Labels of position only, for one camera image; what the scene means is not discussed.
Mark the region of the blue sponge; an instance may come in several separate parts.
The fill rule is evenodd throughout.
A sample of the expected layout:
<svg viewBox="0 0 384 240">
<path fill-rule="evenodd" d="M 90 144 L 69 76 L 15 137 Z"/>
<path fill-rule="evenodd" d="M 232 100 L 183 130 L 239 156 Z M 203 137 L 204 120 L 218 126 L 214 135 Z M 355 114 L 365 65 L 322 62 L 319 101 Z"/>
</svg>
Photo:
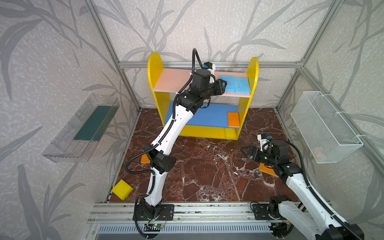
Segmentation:
<svg viewBox="0 0 384 240">
<path fill-rule="evenodd" d="M 238 94 L 251 94 L 251 88 L 247 78 L 236 78 L 236 92 Z"/>
<path fill-rule="evenodd" d="M 240 93 L 241 92 L 241 80 L 242 78 L 234 76 L 220 75 L 220 79 L 227 82 L 226 92 Z"/>
</svg>

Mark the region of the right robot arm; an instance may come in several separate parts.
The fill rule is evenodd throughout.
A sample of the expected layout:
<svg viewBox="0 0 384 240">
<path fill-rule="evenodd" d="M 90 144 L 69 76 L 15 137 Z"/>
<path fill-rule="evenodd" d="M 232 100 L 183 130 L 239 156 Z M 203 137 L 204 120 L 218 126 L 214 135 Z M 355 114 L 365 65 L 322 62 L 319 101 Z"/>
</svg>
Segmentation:
<svg viewBox="0 0 384 240">
<path fill-rule="evenodd" d="M 272 197 L 269 214 L 283 217 L 308 240 L 363 240 L 363 230 L 339 215 L 317 192 L 307 178 L 300 150 L 285 140 L 261 139 L 259 148 L 242 147 L 245 158 L 272 168 L 275 174 L 295 193 L 305 214 L 285 195 Z"/>
</svg>

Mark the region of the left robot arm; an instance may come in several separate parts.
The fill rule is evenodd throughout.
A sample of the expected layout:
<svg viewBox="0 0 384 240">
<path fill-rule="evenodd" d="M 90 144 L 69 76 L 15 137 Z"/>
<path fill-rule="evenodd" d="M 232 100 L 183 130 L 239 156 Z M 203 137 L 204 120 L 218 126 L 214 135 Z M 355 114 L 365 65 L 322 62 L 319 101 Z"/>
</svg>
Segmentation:
<svg viewBox="0 0 384 240">
<path fill-rule="evenodd" d="M 227 82 L 216 79 L 215 66 L 202 63 L 197 49 L 192 51 L 192 70 L 186 84 L 176 93 L 172 104 L 172 115 L 157 138 L 143 147 L 143 152 L 130 158 L 125 164 L 125 172 L 138 175 L 151 175 L 145 195 L 138 196 L 134 206 L 134 221 L 155 220 L 161 214 L 162 192 L 168 172 L 176 164 L 171 156 L 172 148 L 185 125 L 199 109 L 204 109 L 204 101 L 224 94 Z M 146 155 L 150 160 L 149 170 L 129 169 L 134 159 Z"/>
</svg>

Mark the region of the orange yellow sponge floor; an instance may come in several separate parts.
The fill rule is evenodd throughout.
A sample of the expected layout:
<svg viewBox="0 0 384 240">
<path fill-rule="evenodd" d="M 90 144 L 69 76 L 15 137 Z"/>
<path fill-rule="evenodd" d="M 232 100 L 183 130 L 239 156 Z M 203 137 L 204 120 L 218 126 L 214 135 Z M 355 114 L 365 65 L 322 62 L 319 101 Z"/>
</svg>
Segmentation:
<svg viewBox="0 0 384 240">
<path fill-rule="evenodd" d="M 265 164 L 260 164 L 259 170 L 262 173 L 266 173 L 268 175 L 278 177 L 278 175 L 275 173 L 275 171 L 271 167 L 267 167 Z"/>
</svg>

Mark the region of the yellow orange sponge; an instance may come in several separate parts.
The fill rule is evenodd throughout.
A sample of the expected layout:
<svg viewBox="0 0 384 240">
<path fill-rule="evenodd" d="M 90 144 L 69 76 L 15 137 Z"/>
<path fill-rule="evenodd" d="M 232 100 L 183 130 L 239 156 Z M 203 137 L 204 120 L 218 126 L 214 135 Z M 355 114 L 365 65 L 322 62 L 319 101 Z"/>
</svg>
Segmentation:
<svg viewBox="0 0 384 240">
<path fill-rule="evenodd" d="M 229 128 L 240 128 L 240 117 L 237 112 L 228 112 L 228 127 Z"/>
</svg>

